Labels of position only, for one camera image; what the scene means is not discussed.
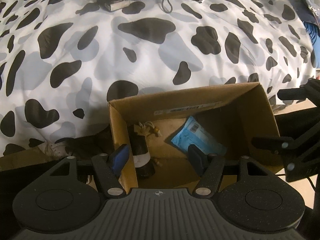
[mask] bed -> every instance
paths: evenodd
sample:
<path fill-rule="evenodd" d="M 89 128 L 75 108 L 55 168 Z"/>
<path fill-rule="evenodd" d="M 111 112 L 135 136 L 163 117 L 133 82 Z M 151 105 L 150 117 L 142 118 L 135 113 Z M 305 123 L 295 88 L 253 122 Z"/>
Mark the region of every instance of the bed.
<path fill-rule="evenodd" d="M 314 52 L 288 0 L 0 0 L 0 156 L 96 134 L 108 101 L 259 81 L 279 89 L 315 75 Z"/>

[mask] blue package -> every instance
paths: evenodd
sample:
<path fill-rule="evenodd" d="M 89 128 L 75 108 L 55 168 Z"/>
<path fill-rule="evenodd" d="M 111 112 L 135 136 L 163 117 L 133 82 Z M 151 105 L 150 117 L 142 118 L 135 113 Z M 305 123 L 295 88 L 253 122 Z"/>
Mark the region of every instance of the blue package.
<path fill-rule="evenodd" d="M 192 116 L 171 142 L 183 153 L 187 153 L 191 144 L 196 145 L 204 154 L 225 155 L 227 151 L 227 148 L 218 143 Z"/>

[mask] black cable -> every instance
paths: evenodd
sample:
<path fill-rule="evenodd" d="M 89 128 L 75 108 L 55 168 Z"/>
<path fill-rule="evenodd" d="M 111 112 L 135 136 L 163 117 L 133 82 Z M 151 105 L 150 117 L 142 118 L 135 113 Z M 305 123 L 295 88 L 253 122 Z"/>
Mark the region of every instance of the black cable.
<path fill-rule="evenodd" d="M 307 179 L 309 180 L 309 182 L 310 182 L 311 187 L 313 188 L 313 190 L 316 191 L 316 187 L 315 187 L 315 185 L 313 184 L 312 180 L 311 180 L 309 177 L 307 177 Z"/>

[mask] floor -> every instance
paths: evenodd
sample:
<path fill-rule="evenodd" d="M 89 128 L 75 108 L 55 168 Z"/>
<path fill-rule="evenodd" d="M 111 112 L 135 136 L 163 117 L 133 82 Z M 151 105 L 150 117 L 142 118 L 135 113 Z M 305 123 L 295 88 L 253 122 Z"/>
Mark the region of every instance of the floor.
<path fill-rule="evenodd" d="M 288 106 L 286 109 L 279 111 L 277 114 L 286 114 L 286 113 L 290 113 L 293 111 L 298 111 L 298 110 L 312 108 L 312 107 L 315 107 L 315 105 L 311 101 L 306 100 L 306 101 L 301 102 L 299 104 Z M 284 173 L 284 169 L 279 171 L 277 174 L 283 174 L 283 173 Z M 314 175 L 310 178 L 313 181 L 313 184 L 315 185 L 317 175 Z M 302 179 L 302 180 L 298 180 L 295 182 L 290 182 L 289 185 L 291 185 L 293 188 L 295 188 L 301 194 L 306 206 L 313 208 L 313 200 L 315 197 L 315 192 L 313 191 L 313 189 L 307 179 Z"/>

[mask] small box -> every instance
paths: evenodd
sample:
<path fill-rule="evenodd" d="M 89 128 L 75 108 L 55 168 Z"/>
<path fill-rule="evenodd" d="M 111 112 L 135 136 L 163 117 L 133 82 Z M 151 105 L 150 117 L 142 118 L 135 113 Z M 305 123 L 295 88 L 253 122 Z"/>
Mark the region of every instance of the small box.
<path fill-rule="evenodd" d="M 130 5 L 130 0 L 98 0 L 108 11 L 113 12 Z"/>
<path fill-rule="evenodd" d="M 268 98 L 258 82 L 117 99 L 109 102 L 109 116 L 115 149 L 122 144 L 130 145 L 127 127 L 137 122 L 152 121 L 162 134 L 146 137 L 151 157 L 162 165 L 155 166 L 156 173 L 150 178 L 137 179 L 130 154 L 120 177 L 127 192 L 133 187 L 188 187 L 192 192 L 200 178 L 187 156 L 170 144 L 189 116 L 227 148 L 227 160 L 250 154 L 274 173 L 283 168 L 278 155 L 251 144 L 255 136 L 279 136 Z"/>

